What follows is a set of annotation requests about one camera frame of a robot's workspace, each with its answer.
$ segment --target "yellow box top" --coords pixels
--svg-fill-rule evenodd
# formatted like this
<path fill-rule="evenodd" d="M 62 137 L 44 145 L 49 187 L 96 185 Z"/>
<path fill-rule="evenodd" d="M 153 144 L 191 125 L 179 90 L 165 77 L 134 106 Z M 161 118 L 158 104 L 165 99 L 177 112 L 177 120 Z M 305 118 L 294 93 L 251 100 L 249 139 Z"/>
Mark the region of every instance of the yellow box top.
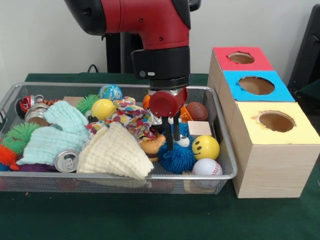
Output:
<path fill-rule="evenodd" d="M 237 106 L 253 144 L 320 144 L 297 102 L 237 102 Z"/>

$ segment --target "basket rim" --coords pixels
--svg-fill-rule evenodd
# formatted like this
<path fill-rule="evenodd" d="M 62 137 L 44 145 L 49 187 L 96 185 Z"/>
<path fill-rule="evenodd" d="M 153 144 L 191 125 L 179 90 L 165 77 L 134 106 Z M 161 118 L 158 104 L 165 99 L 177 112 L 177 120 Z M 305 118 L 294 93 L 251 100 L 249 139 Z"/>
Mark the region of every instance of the basket rim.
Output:
<path fill-rule="evenodd" d="M 0 112 L 2 112 L 5 105 L 8 103 L 10 97 L 14 94 L 16 89 L 23 86 L 55 86 L 55 87 L 102 87 L 105 83 L 65 83 L 65 82 L 19 82 L 13 84 L 8 90 L 2 101 L 0 102 Z M 116 84 L 120 88 L 144 88 L 149 86 L 142 84 Z M 219 97 L 215 89 L 208 86 L 190 85 L 188 89 L 200 89 L 210 92 L 213 95 L 214 105 L 219 120 L 223 140 L 226 144 L 228 159 L 230 161 L 231 173 L 224 175 L 183 175 L 183 174 L 149 174 L 145 180 L 229 180 L 233 179 L 238 173 L 236 157 L 233 146 L 227 131 L 224 115 L 220 105 Z M 61 173 L 61 172 L 13 172 L 0 171 L 0 177 L 25 177 L 25 178 L 77 178 L 77 179 L 122 179 L 135 180 L 129 177 L 118 176 L 114 174 L 100 174 L 100 173 Z"/>

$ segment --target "red box top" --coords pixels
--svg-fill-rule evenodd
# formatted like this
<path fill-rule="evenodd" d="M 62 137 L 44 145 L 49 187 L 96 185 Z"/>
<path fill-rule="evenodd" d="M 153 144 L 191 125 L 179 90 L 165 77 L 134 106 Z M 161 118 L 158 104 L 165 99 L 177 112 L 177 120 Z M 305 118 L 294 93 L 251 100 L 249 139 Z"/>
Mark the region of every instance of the red box top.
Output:
<path fill-rule="evenodd" d="M 214 47 L 223 71 L 274 71 L 259 47 Z"/>

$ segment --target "smiley face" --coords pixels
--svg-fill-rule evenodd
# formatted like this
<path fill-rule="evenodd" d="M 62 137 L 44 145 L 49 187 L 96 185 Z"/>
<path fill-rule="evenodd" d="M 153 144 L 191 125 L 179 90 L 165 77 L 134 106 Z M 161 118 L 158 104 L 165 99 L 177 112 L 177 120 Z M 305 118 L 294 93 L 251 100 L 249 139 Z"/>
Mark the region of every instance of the smiley face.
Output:
<path fill-rule="evenodd" d="M 220 146 L 214 137 L 203 135 L 194 140 L 192 151 L 196 160 L 204 158 L 216 160 L 220 153 Z"/>

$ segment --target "blue box top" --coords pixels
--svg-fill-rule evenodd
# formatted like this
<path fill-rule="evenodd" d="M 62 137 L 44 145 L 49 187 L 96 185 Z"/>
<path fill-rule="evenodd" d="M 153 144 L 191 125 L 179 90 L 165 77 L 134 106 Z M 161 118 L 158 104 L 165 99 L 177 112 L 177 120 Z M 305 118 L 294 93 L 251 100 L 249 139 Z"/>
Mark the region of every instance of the blue box top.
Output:
<path fill-rule="evenodd" d="M 233 98 L 239 102 L 295 102 L 275 71 L 223 71 Z"/>

